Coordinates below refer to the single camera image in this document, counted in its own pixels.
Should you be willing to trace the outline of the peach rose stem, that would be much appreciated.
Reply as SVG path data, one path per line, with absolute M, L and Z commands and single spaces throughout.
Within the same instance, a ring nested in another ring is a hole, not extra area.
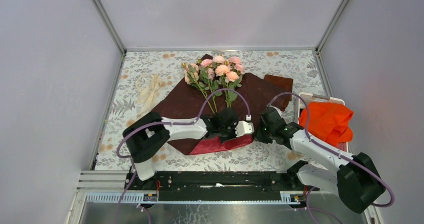
M 199 90 L 206 99 L 219 88 L 220 83 L 215 73 L 216 64 L 212 60 L 182 63 L 181 67 L 184 69 L 184 81 Z

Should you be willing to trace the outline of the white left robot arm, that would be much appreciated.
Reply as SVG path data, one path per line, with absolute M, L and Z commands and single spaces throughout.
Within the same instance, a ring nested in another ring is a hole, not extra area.
M 231 108 L 214 115 L 199 115 L 190 119 L 170 119 L 150 112 L 123 131 L 123 141 L 130 152 L 137 172 L 136 183 L 150 189 L 155 183 L 152 157 L 162 146 L 173 140 L 213 139 L 220 142 L 245 134 L 245 122 Z

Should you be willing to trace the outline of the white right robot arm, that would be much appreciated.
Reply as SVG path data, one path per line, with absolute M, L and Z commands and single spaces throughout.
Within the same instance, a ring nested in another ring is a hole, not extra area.
M 301 125 L 286 123 L 274 107 L 260 115 L 256 140 L 275 141 L 315 160 L 320 168 L 306 161 L 291 166 L 287 170 L 288 186 L 299 190 L 305 185 L 330 192 L 355 213 L 362 213 L 387 189 L 368 155 L 353 155 L 327 144 Z

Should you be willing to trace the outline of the dark maroon wrapping paper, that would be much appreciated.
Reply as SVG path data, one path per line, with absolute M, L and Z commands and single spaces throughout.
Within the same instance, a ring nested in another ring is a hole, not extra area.
M 266 104 L 277 94 L 285 92 L 264 78 L 246 73 L 242 78 L 242 86 L 236 89 L 247 100 L 250 107 L 252 122 L 255 128 L 259 126 L 260 114 L 266 109 Z M 154 108 L 162 117 L 171 119 L 194 118 L 198 115 L 205 97 L 199 90 L 181 80 L 170 93 Z M 184 155 L 206 154 L 227 151 L 251 144 L 255 135 L 245 135 L 236 139 L 220 142 L 213 139 L 183 139 L 170 141 L 169 144 Z

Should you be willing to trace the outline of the pink rose stem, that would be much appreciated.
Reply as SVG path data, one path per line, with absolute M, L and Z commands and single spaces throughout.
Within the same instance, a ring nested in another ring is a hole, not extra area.
M 243 82 L 243 75 L 245 74 L 245 68 L 238 57 L 225 57 L 218 55 L 211 57 L 204 55 L 200 60 L 210 59 L 215 62 L 215 75 L 219 80 L 220 88 L 236 89 L 241 87 Z

